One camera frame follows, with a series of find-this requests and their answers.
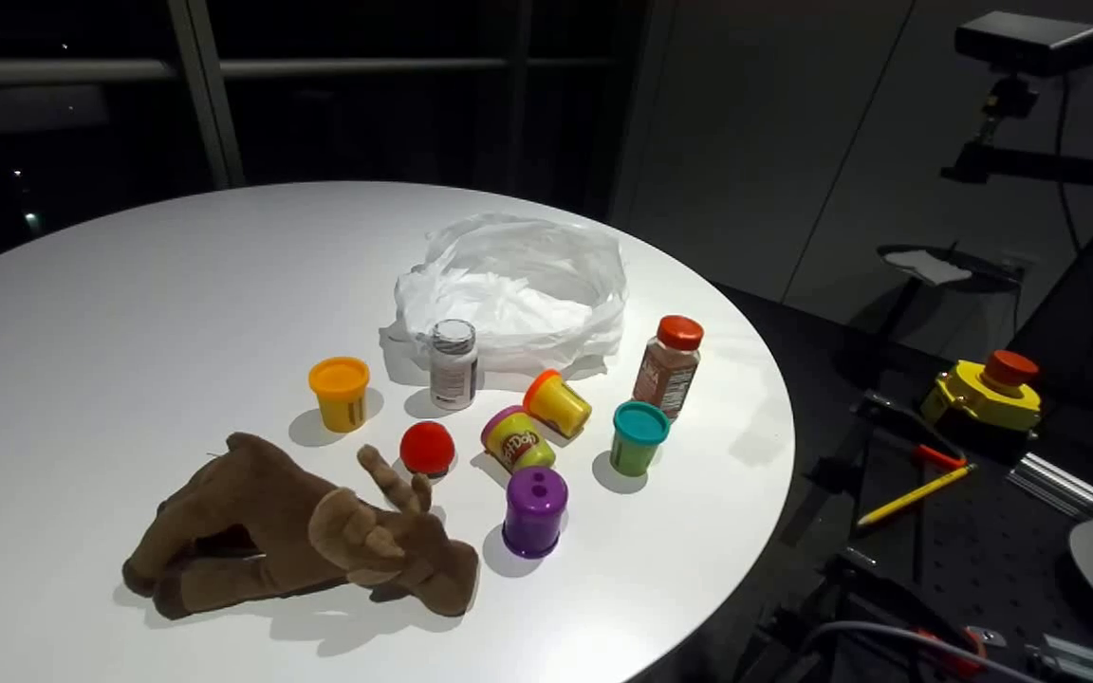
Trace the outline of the yellow pencil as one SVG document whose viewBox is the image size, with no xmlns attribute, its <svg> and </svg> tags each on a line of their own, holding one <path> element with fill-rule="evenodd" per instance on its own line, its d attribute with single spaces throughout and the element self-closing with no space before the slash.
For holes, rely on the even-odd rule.
<svg viewBox="0 0 1093 683">
<path fill-rule="evenodd" d="M 894 518 L 894 516 L 916 508 L 920 499 L 927 499 L 927 497 L 933 497 L 933 492 L 958 487 L 958 482 L 967 476 L 972 469 L 976 469 L 972 461 L 967 461 L 967 465 L 958 465 L 958 469 L 946 469 L 946 473 L 939 473 L 939 476 L 916 487 L 916 488 L 906 488 L 906 492 L 899 492 L 899 497 L 894 497 L 894 499 L 870 508 L 853 527 L 875 527 L 875 525 L 880 525 L 880 518 Z"/>
</svg>

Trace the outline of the teal lid green dough tub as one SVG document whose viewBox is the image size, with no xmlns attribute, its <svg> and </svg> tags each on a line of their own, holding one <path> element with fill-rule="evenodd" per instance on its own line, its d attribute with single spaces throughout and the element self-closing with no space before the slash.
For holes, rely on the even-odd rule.
<svg viewBox="0 0 1093 683">
<path fill-rule="evenodd" d="M 613 465 L 628 476 L 643 476 L 653 465 L 656 449 L 667 439 L 667 412 L 653 403 L 629 398 L 614 409 L 613 426 Z"/>
</svg>

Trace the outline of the white plastic bag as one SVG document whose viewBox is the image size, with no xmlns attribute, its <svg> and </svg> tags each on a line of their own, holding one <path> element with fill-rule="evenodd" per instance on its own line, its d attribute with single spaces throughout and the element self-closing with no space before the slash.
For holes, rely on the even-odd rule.
<svg viewBox="0 0 1093 683">
<path fill-rule="evenodd" d="M 396 280 L 379 331 L 391 373 L 431 373 L 431 335 L 464 317 L 479 369 L 533 374 L 613 355 L 622 340 L 628 264 L 608 229 L 486 213 L 431 235 Z"/>
</svg>

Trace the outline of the red lid spice bottle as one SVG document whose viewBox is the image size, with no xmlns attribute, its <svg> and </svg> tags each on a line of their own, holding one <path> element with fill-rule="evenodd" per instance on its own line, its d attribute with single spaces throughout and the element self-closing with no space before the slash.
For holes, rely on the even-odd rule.
<svg viewBox="0 0 1093 683">
<path fill-rule="evenodd" d="M 667 421 L 676 421 L 704 359 L 704 339 L 708 331 L 699 317 L 663 313 L 643 354 L 634 398 L 653 403 Z"/>
</svg>

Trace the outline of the window frame railing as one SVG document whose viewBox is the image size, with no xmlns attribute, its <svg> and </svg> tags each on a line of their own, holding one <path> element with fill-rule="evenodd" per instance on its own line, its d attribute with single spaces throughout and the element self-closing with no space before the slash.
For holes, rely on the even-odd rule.
<svg viewBox="0 0 1093 683">
<path fill-rule="evenodd" d="M 514 46 L 498 55 L 223 55 L 208 0 L 164 0 L 174 35 L 171 55 L 0 55 L 0 87 L 90 87 L 184 78 L 216 184 L 238 184 L 242 149 L 227 105 L 232 78 L 396 78 L 396 74 L 493 74 L 507 82 L 507 170 L 526 170 L 529 91 L 536 72 L 603 72 L 614 55 L 536 55 L 533 0 L 515 0 Z"/>
</svg>

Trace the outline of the purple dough tub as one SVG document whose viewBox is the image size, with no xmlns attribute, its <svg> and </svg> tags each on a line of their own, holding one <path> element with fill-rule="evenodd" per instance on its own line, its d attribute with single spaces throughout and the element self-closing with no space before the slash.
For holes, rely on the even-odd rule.
<svg viewBox="0 0 1093 683">
<path fill-rule="evenodd" d="M 571 482 L 550 465 L 515 469 L 507 487 L 503 540 L 522 557 L 543 557 L 562 540 Z"/>
</svg>

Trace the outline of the brown plush moose toy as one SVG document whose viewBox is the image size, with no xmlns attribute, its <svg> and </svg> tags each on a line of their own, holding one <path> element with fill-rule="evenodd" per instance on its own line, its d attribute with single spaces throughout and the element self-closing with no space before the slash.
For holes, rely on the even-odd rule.
<svg viewBox="0 0 1093 683">
<path fill-rule="evenodd" d="M 443 532 L 422 473 L 396 473 L 372 444 L 357 461 L 389 503 L 303 469 L 264 435 L 232 432 L 227 452 L 155 508 L 121 579 L 166 619 L 337 583 L 458 619 L 475 598 L 479 550 Z"/>
</svg>

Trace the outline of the red round lid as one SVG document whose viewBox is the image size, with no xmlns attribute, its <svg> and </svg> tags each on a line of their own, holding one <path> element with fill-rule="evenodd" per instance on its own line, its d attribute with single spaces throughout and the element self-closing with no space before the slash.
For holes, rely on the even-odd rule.
<svg viewBox="0 0 1093 683">
<path fill-rule="evenodd" d="M 398 460 L 412 473 L 443 476 L 456 461 L 456 439 L 442 421 L 418 421 L 404 432 Z"/>
</svg>

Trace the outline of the yellow emergency stop button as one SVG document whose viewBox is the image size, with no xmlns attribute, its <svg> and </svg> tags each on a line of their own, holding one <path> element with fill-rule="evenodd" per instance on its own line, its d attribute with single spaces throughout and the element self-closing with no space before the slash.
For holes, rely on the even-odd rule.
<svg viewBox="0 0 1093 683">
<path fill-rule="evenodd" d="M 989 359 L 958 359 L 933 379 L 920 412 L 932 421 L 963 412 L 990 430 L 1033 432 L 1045 412 L 1035 374 L 1040 364 L 1014 349 L 996 349 Z"/>
</svg>

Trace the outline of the pink lid dough tub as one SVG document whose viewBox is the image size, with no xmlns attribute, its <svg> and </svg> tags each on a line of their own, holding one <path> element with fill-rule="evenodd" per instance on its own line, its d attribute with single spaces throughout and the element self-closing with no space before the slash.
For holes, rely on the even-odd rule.
<svg viewBox="0 0 1093 683">
<path fill-rule="evenodd" d="M 481 449 L 507 469 L 536 469 L 555 461 L 550 439 L 538 432 L 536 416 L 522 406 L 507 406 L 481 430 Z"/>
</svg>

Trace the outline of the orange lid yellow dough tub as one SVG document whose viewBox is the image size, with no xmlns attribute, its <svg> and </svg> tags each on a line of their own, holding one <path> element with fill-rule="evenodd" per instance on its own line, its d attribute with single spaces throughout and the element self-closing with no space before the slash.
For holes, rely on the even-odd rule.
<svg viewBox="0 0 1093 683">
<path fill-rule="evenodd" d="M 329 432 L 352 432 L 370 416 L 370 364 L 357 355 L 327 355 L 308 373 L 318 421 Z"/>
</svg>

